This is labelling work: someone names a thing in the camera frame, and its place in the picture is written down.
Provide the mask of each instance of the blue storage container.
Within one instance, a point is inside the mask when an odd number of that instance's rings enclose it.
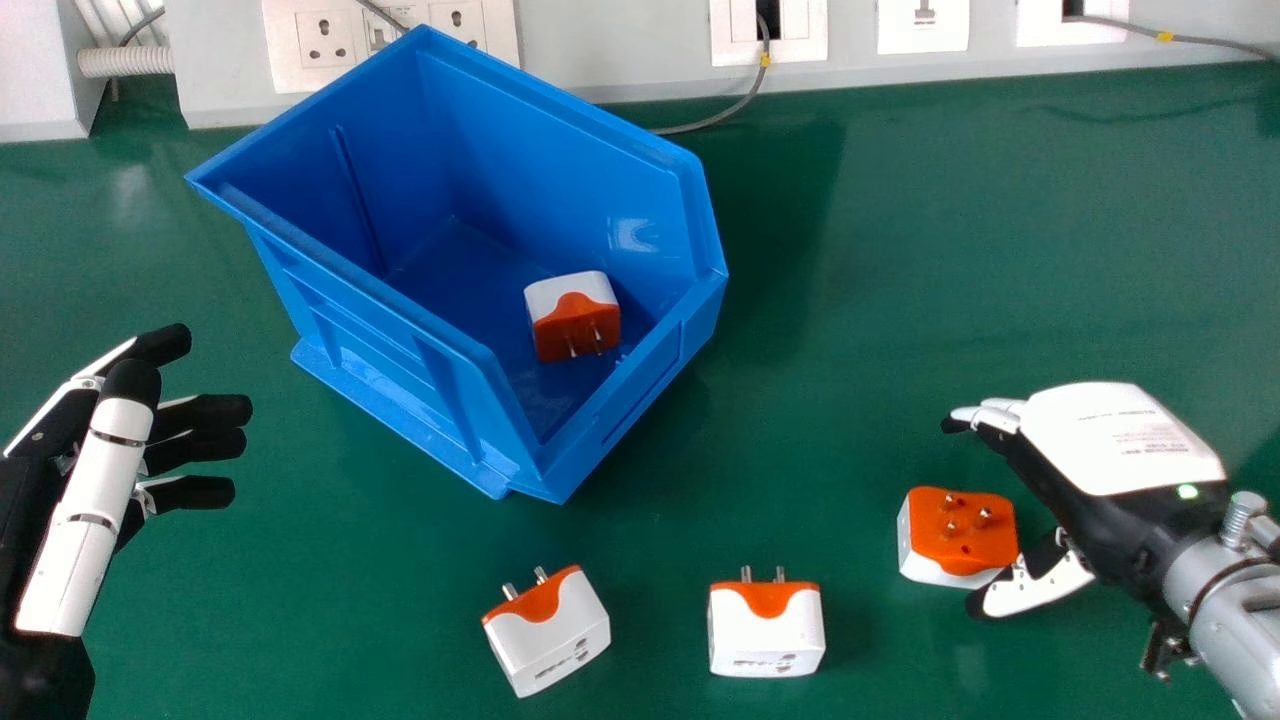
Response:
[[[564,502],[710,337],[728,278],[681,147],[419,28],[191,172],[293,360],[498,498]],[[603,270],[622,345],[539,364],[534,281]]]

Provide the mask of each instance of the robotic hand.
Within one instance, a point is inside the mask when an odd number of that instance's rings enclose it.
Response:
[[[151,479],[244,451],[248,397],[159,402],[156,368],[189,350],[180,324],[124,342],[63,383],[0,456],[0,720],[84,717],[93,667],[81,634],[111,556],[151,516],[234,498],[228,478]]]
[[[1094,578],[1146,603],[1140,666],[1203,662],[1243,717],[1280,717],[1280,527],[1266,501],[1230,495],[1217,455],[1142,388],[1079,383],[952,410],[1002,455],[1061,528],[969,596],[1005,618]]]

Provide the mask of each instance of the screw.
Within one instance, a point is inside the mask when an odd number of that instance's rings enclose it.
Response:
[[[1267,511],[1267,500],[1256,492],[1240,491],[1231,496],[1222,518],[1219,539],[1224,546],[1240,551],[1248,542],[1249,518]]]

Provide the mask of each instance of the orange and white plug adapter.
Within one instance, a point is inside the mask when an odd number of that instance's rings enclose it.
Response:
[[[507,601],[484,616],[502,671],[516,697],[558,683],[609,647],[609,615],[577,565],[552,577],[534,568],[538,584],[518,594],[502,585]]]
[[[797,678],[818,669],[827,651],[822,596],[814,583],[716,583],[707,602],[712,673],[730,678]]]
[[[1014,503],[998,495],[911,488],[897,514],[897,569],[918,583],[977,589],[1018,560]]]
[[[599,355],[622,341],[618,299],[599,270],[538,281],[525,288],[525,306],[541,363]]]

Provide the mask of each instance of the white switch plate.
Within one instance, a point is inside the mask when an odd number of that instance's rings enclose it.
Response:
[[[760,61],[755,0],[709,0],[712,65],[754,65]],[[827,0],[778,0],[781,40],[769,41],[773,63],[827,59]]]
[[[1084,14],[1129,19],[1129,0],[1084,0]],[[1018,0],[1016,45],[1098,45],[1124,42],[1126,31],[1092,23],[1064,23],[1062,0]]]
[[[513,0],[387,0],[378,6],[410,28],[429,24],[520,67]],[[262,26],[279,94],[320,90],[399,37],[355,0],[262,0]]]
[[[877,53],[960,53],[969,49],[969,0],[878,0]]]

